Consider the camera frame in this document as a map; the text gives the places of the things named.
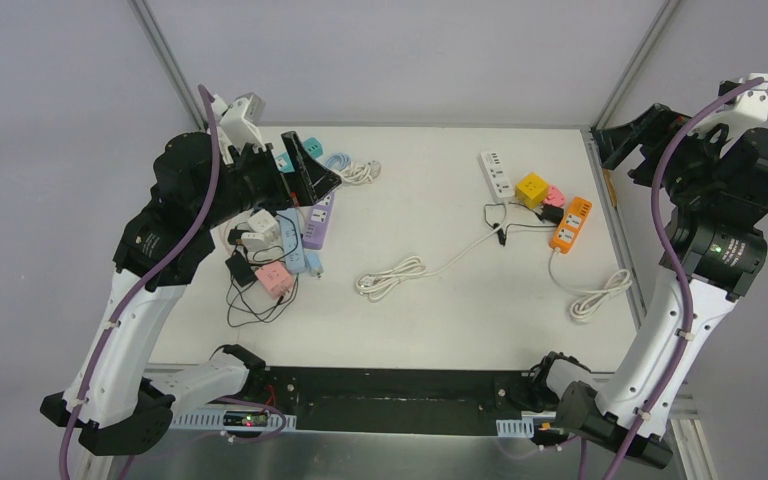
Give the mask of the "purple power strip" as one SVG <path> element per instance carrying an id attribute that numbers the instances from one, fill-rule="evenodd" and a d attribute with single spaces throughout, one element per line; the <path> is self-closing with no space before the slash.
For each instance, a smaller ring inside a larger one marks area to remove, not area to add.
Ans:
<path id="1" fill-rule="evenodd" d="M 302 234 L 302 245 L 304 248 L 321 250 L 324 246 L 334 200 L 335 193 L 332 192 L 310 208 L 305 223 L 305 230 Z"/>

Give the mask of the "white cube socket adapter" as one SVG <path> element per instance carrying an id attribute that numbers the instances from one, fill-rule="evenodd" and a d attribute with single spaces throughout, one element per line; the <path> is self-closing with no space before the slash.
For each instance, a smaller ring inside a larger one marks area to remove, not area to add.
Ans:
<path id="1" fill-rule="evenodd" d="M 262 234 L 269 243 L 275 242 L 280 236 L 280 224 L 267 210 L 261 209 L 252 213 L 246 220 L 251 232 Z"/>

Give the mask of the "pink plug adapter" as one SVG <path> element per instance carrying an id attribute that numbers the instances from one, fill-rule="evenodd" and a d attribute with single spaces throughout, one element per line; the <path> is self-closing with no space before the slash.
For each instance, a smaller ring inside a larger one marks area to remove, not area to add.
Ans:
<path id="1" fill-rule="evenodd" d="M 566 196 L 561 192 L 561 190 L 555 185 L 550 185 L 548 188 L 547 196 L 543 200 L 543 204 L 557 208 L 564 208 L 566 203 Z"/>

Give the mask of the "yellow pink cube socket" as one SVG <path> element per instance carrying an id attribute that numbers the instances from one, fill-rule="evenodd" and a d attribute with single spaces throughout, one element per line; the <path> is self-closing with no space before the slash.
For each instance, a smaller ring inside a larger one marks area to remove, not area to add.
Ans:
<path id="1" fill-rule="evenodd" d="M 538 174 L 526 175 L 515 186 L 516 199 L 528 209 L 539 207 L 549 194 L 550 184 Z"/>

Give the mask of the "orange power strip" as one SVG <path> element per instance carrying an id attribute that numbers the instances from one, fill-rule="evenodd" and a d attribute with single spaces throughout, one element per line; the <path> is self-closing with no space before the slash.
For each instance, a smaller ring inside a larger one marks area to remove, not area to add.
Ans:
<path id="1" fill-rule="evenodd" d="M 580 236 L 592 208 L 593 204 L 589 200 L 574 197 L 550 238 L 549 247 L 555 252 L 567 254 Z"/>

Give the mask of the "white usb power strip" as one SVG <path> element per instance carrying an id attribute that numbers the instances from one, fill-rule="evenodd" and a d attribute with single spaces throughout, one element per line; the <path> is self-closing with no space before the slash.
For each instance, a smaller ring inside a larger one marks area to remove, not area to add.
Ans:
<path id="1" fill-rule="evenodd" d="M 515 196 L 505 164 L 495 151 L 484 150 L 479 153 L 479 163 L 484 177 L 496 203 L 504 203 Z"/>

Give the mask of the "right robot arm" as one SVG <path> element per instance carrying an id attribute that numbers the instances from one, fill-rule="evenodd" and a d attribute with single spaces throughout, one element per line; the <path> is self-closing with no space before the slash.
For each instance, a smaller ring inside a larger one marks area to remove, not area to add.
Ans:
<path id="1" fill-rule="evenodd" d="M 637 119 L 594 134 L 602 166 L 633 151 L 630 175 L 651 191 L 664 252 L 651 304 L 620 366 L 596 385 L 577 359 L 547 354 L 527 384 L 529 400 L 555 412 L 554 427 L 624 460 L 662 469 L 674 399 L 716 326 L 764 266 L 758 228 L 768 214 L 768 96 L 721 94 L 687 116 L 656 104 Z"/>

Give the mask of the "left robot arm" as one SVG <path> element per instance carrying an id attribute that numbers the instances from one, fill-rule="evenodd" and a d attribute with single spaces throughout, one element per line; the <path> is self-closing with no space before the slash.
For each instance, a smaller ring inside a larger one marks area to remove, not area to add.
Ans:
<path id="1" fill-rule="evenodd" d="M 144 372 L 172 309 L 215 248 L 212 232 L 249 211 L 311 206 L 340 176 L 315 160 L 298 135 L 281 137 L 292 171 L 280 171 L 270 146 L 245 146 L 223 160 L 205 132 L 178 135 L 155 160 L 147 205 L 124 228 L 114 254 L 111 293 L 94 345 L 72 384 L 46 396 L 41 413 L 96 456 L 150 450 L 178 417 L 233 396 L 257 402 L 264 363 L 238 345 L 165 379 Z"/>

